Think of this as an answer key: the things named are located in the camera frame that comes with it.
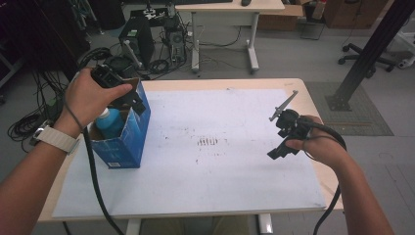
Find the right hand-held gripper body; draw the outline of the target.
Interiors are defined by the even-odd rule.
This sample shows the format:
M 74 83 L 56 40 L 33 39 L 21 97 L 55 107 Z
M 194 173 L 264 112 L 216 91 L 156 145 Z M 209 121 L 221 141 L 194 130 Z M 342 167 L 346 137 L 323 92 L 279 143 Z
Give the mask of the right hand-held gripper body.
M 278 134 L 283 138 L 305 139 L 311 130 L 310 126 L 300 123 L 300 115 L 296 111 L 288 109 L 298 93 L 298 90 L 294 90 L 289 98 L 275 108 L 274 114 L 269 118 L 270 121 L 276 119 L 275 125 L 280 129 Z

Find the blue cardboard box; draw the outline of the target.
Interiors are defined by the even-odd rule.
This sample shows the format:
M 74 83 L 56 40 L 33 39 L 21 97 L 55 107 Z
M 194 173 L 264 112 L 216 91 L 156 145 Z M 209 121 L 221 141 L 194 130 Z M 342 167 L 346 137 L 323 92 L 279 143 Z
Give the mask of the blue cardboard box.
M 146 110 L 138 116 L 130 107 L 118 109 L 124 121 L 124 127 L 117 138 L 104 139 L 95 121 L 89 127 L 92 149 L 108 168 L 138 168 L 140 166 L 151 108 L 141 80 L 137 90 Z M 117 109 L 112 104 L 108 108 Z

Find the black metal post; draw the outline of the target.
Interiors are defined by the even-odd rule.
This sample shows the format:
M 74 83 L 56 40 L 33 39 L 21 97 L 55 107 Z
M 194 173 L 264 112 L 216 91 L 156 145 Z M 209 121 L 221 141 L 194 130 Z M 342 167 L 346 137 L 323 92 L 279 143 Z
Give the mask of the black metal post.
M 414 11 L 415 0 L 394 0 L 363 49 L 371 55 L 381 56 Z M 350 111 L 348 101 L 364 77 L 365 70 L 358 69 L 355 61 L 336 92 L 325 97 L 329 109 Z

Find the black keyboard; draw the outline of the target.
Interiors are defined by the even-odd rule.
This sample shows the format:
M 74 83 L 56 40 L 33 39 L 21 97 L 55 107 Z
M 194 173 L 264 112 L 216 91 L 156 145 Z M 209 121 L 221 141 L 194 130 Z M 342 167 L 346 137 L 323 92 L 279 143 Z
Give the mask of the black keyboard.
M 233 0 L 172 0 L 175 5 L 231 3 Z

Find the white desk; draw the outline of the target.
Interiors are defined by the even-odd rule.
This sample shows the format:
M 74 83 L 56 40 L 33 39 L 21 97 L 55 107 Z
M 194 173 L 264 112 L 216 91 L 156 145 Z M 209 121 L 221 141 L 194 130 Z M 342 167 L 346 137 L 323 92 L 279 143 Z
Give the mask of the white desk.
M 259 70 L 259 64 L 254 48 L 257 32 L 257 23 L 260 13 L 280 12 L 285 9 L 282 0 L 252 0 L 249 6 L 241 6 L 242 0 L 233 0 L 231 3 L 215 4 L 194 4 L 194 5 L 175 5 L 177 13 L 187 12 L 191 16 L 192 31 L 196 32 L 196 26 L 213 24 L 249 26 L 251 36 L 246 41 L 247 53 L 250 59 L 251 73 Z

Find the grey floor mat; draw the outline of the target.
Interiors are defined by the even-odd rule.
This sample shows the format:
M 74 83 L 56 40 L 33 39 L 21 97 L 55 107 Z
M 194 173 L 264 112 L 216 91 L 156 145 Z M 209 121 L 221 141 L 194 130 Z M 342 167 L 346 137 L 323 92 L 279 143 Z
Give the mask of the grey floor mat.
M 305 84 L 323 122 L 341 135 L 393 136 L 365 90 L 359 86 L 348 101 L 347 111 L 331 111 L 326 97 L 333 95 L 339 82 L 308 81 Z

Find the wristwatch with white band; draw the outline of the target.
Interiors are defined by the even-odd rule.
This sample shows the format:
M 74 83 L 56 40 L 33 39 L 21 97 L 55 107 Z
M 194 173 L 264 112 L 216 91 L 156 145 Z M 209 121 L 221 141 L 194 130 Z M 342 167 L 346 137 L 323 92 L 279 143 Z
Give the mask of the wristwatch with white band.
M 79 140 L 54 129 L 52 124 L 49 119 L 43 121 L 34 131 L 29 144 L 35 146 L 42 141 L 70 155 L 76 149 Z

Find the dark curtain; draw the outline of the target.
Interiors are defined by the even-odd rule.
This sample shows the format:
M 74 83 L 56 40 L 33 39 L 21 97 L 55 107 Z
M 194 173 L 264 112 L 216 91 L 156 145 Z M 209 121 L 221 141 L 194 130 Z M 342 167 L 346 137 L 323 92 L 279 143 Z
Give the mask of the dark curtain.
M 0 0 L 0 28 L 39 71 L 61 71 L 68 81 L 90 49 L 69 0 Z

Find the brown cardboard box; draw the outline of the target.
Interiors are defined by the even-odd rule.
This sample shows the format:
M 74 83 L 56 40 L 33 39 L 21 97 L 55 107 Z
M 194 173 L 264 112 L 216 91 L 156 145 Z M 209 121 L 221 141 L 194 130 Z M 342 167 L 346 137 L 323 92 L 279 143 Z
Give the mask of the brown cardboard box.
M 261 30 L 293 31 L 298 18 L 303 16 L 301 5 L 286 5 L 280 12 L 260 13 L 257 28 Z

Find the blue plastic bottle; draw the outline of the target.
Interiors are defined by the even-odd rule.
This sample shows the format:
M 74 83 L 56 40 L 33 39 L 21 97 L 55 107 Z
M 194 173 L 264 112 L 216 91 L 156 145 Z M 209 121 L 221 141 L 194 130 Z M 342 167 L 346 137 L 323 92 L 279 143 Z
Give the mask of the blue plastic bottle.
M 113 108 L 105 108 L 95 123 L 104 139 L 117 138 L 124 127 L 120 111 Z

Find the black computer tower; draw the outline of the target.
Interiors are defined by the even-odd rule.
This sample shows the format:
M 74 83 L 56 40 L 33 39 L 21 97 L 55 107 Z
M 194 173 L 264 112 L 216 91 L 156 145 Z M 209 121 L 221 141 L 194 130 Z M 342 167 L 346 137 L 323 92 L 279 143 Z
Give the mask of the black computer tower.
M 139 68 L 147 69 L 155 51 L 150 23 L 146 17 L 131 17 L 120 33 L 122 54 Z

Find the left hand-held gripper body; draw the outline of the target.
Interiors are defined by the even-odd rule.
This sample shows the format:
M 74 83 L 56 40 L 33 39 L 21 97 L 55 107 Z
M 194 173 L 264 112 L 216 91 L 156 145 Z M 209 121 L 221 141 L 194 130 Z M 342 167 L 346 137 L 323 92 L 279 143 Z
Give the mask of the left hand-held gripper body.
M 140 79 L 137 77 L 122 77 L 116 71 L 113 70 L 112 66 L 106 63 L 97 65 L 91 71 L 92 78 L 103 88 L 114 88 L 121 84 L 131 84 L 133 88 L 125 94 L 125 97 L 139 97 L 137 87 L 140 83 Z

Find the brown wooden cabinet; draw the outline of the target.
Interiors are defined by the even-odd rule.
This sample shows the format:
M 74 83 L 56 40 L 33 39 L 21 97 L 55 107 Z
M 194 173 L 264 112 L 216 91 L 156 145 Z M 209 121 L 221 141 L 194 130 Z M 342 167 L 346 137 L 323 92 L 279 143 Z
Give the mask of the brown wooden cabinet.
M 326 26 L 337 29 L 368 29 L 389 0 L 327 0 L 323 13 Z

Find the person's left hand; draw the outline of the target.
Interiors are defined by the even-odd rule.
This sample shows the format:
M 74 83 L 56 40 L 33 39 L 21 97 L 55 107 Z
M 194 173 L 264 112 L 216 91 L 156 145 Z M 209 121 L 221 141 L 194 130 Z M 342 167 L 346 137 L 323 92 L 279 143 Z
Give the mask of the person's left hand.
M 91 71 L 91 68 L 82 69 L 69 84 L 65 94 L 66 105 L 53 125 L 73 138 L 99 116 L 110 102 L 132 89 L 131 84 L 103 88 L 92 78 Z

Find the white table leg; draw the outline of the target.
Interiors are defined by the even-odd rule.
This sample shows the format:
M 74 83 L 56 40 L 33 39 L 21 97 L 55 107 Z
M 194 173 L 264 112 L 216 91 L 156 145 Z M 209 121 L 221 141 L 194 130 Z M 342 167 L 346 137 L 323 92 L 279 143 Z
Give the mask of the white table leg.
M 128 220 L 125 235 L 139 235 L 141 229 L 141 219 L 132 218 Z
M 273 235 L 273 224 L 270 213 L 258 214 L 257 224 L 259 235 Z

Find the black office chair base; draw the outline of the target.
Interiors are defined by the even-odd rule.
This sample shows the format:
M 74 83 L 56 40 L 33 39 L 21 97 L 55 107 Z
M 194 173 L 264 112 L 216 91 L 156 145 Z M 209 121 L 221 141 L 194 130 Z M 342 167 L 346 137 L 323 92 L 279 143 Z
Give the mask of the black office chair base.
M 376 72 L 376 63 L 387 65 L 387 72 L 391 72 L 395 67 L 395 62 L 388 59 L 384 59 L 382 56 L 371 55 L 369 52 L 366 52 L 364 49 L 359 48 L 358 46 L 352 43 L 348 43 L 342 48 L 344 52 L 347 52 L 350 49 L 355 51 L 356 55 L 343 56 L 338 60 L 338 64 L 343 65 L 346 62 L 346 60 L 356 60 L 357 68 L 364 69 L 365 76 L 367 78 L 370 78 Z

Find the person's right hand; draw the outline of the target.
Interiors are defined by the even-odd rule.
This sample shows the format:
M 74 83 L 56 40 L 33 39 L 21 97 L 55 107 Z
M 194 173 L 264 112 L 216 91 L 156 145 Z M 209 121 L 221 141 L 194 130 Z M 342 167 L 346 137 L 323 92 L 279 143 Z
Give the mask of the person's right hand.
M 338 170 L 350 161 L 349 154 L 341 144 L 332 135 L 318 127 L 312 127 L 305 140 L 287 140 L 286 146 L 307 152 L 315 160 L 333 170 Z

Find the open computer tower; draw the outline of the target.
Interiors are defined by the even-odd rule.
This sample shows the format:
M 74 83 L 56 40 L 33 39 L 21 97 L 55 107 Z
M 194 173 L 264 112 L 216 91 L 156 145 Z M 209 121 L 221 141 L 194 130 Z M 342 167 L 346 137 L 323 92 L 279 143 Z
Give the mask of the open computer tower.
M 186 59 L 184 30 L 182 27 L 166 27 L 165 39 L 172 62 L 181 63 Z

